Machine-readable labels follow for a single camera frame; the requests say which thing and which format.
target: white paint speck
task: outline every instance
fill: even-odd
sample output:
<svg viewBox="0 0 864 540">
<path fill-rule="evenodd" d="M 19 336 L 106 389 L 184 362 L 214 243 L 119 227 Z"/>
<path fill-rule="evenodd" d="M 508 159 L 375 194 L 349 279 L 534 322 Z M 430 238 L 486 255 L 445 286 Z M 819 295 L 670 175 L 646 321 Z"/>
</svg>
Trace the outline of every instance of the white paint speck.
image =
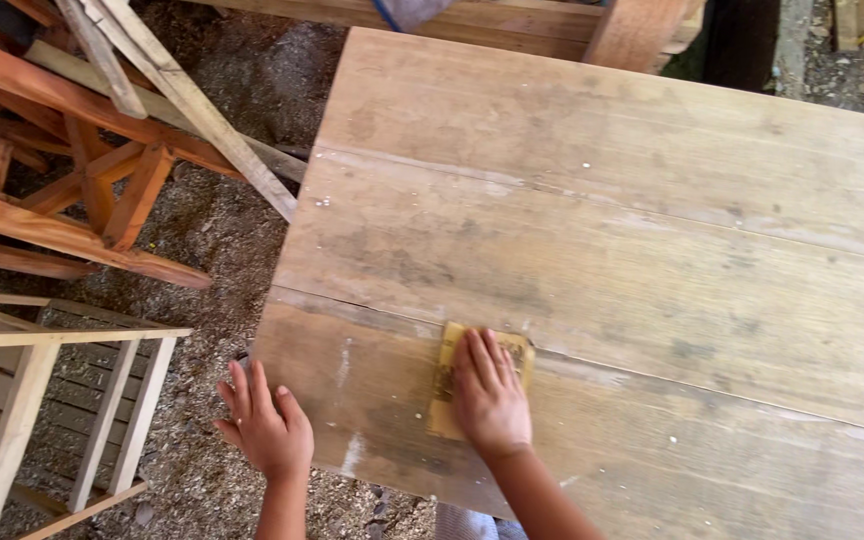
<svg viewBox="0 0 864 540">
<path fill-rule="evenodd" d="M 348 440 L 348 448 L 345 449 L 345 459 L 342 460 L 340 473 L 347 477 L 355 475 L 355 465 L 362 459 L 362 453 L 366 450 L 366 440 L 362 434 L 355 431 L 352 438 Z"/>
</svg>

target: wood grain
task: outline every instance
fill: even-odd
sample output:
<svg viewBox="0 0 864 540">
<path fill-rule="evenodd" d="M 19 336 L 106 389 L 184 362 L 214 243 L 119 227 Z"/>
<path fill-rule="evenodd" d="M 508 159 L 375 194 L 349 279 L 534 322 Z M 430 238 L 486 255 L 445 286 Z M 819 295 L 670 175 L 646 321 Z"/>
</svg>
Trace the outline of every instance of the wood grain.
<svg viewBox="0 0 864 540">
<path fill-rule="evenodd" d="M 368 29 L 335 81 L 320 147 L 864 255 L 864 114 Z"/>
<path fill-rule="evenodd" d="M 439 325 L 276 286 L 262 320 L 252 357 L 308 413 L 318 467 L 511 517 L 472 448 L 416 417 Z M 864 537 L 864 428 L 548 350 L 534 368 L 535 447 L 607 537 Z"/>
</svg>

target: ground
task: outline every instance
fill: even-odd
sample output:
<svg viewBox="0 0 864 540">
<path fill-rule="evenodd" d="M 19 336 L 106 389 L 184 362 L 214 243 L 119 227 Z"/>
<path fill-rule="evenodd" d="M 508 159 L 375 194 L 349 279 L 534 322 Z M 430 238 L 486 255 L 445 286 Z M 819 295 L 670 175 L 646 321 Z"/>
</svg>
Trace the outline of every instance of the ground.
<svg viewBox="0 0 864 540">
<path fill-rule="evenodd" d="M 222 17 L 210 6 L 171 0 L 132 5 L 240 131 L 270 144 L 311 147 L 344 29 L 242 11 Z M 816 0 L 806 24 L 811 30 L 802 99 L 864 112 L 864 49 L 834 52 L 825 0 Z M 54 165 L 50 178 L 70 167 L 62 158 Z M 6 191 L 22 195 L 45 180 L 14 164 Z M 73 215 L 81 212 L 71 208 Z M 138 245 L 208 272 L 214 280 L 209 289 L 112 268 L 76 281 L 0 271 L 0 291 L 78 300 L 196 329 L 176 349 L 146 444 L 140 474 L 150 490 L 56 537 L 252 535 L 264 483 L 236 448 L 221 441 L 210 419 L 225 414 L 215 383 L 228 361 L 249 351 L 285 232 L 282 218 L 246 183 L 181 162 Z M 48 433 L 37 427 L 36 437 Z M 42 519 L 10 503 L 0 537 Z M 307 519 L 310 538 L 427 539 L 434 503 L 314 471 Z"/>
</svg>

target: dark stain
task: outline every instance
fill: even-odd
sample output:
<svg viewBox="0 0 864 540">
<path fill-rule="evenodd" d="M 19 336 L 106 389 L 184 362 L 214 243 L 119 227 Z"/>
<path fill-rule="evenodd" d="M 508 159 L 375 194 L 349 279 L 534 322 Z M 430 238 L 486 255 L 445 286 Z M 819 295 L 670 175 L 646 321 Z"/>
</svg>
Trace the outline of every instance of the dark stain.
<svg viewBox="0 0 864 540">
<path fill-rule="evenodd" d="M 702 359 L 710 361 L 715 358 L 715 347 L 712 345 L 696 345 L 684 339 L 672 340 L 672 355 L 678 359 Z"/>
</svg>

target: wooden board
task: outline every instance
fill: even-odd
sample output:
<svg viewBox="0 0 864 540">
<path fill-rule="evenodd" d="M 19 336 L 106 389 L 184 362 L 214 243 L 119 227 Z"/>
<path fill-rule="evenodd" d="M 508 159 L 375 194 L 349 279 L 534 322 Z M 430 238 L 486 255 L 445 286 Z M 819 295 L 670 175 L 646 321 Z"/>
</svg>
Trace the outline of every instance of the wooden board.
<svg viewBox="0 0 864 540">
<path fill-rule="evenodd" d="M 508 516 L 426 432 L 450 320 L 532 339 L 608 537 L 864 537 L 864 115 L 353 29 L 253 357 L 318 466 Z"/>
<path fill-rule="evenodd" d="M 308 413 L 318 467 L 511 517 L 472 448 L 417 417 L 441 332 L 274 286 L 253 357 Z M 608 538 L 864 538 L 862 427 L 547 350 L 529 399 L 538 453 Z"/>
</svg>

